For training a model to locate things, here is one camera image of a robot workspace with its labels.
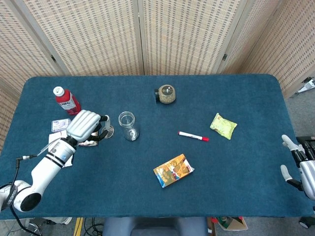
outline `robotic hand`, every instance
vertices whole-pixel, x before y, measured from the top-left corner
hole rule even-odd
[[[299,141],[303,146],[298,146],[287,135],[282,135],[283,145],[288,147],[292,153],[297,168],[299,169],[301,182],[292,178],[287,167],[281,165],[281,173],[285,181],[300,191],[304,191],[306,196],[315,200],[315,147],[314,145]]]
[[[101,128],[100,122],[102,121],[105,121],[105,129],[99,136],[92,136],[93,132]],[[70,156],[75,153],[77,144],[85,140],[102,140],[108,133],[109,127],[109,116],[100,116],[85,110],[80,111],[66,129],[67,137],[55,141],[51,151],[32,170],[32,186],[22,180],[17,180],[14,181],[14,184],[10,183],[0,187],[0,211],[11,204],[21,212],[34,209],[40,202],[48,184],[61,170]],[[30,155],[18,158],[17,169],[20,160],[36,156]]]

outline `gray floor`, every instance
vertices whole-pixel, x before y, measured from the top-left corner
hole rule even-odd
[[[286,101],[295,134],[297,136],[315,136],[315,89],[302,93]],[[226,232],[216,227],[218,236],[314,236],[315,226],[304,229],[298,224],[299,218],[245,218],[247,231]],[[43,225],[44,236],[73,235],[75,219],[69,225]]]

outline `blue felt surface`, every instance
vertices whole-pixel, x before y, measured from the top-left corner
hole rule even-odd
[[[175,103],[156,104],[154,89],[175,87]],[[0,180],[12,180],[15,158],[48,142],[51,121],[73,118],[52,90],[73,92],[83,109],[109,115],[115,133],[96,147],[79,147],[42,201],[20,217],[40,216],[300,216],[312,201],[286,184],[280,165],[298,171],[281,135],[294,139],[277,80],[270,75],[35,77],[23,89],[0,158]],[[141,131],[123,137],[118,116],[132,111]],[[238,123],[232,139],[209,128],[215,114]],[[202,142],[177,135],[207,136]],[[153,168],[184,153],[195,171],[161,188]],[[18,179],[32,182],[40,161],[21,163]],[[12,218],[9,210],[1,219]]]

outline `white marker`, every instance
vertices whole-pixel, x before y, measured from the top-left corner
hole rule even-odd
[[[201,136],[197,136],[197,135],[193,135],[193,134],[189,134],[189,133],[185,133],[185,132],[181,132],[181,131],[178,132],[178,135],[190,137],[193,139],[199,139],[199,140],[202,140],[205,142],[209,141],[209,138],[207,138],[207,137],[201,137]]]

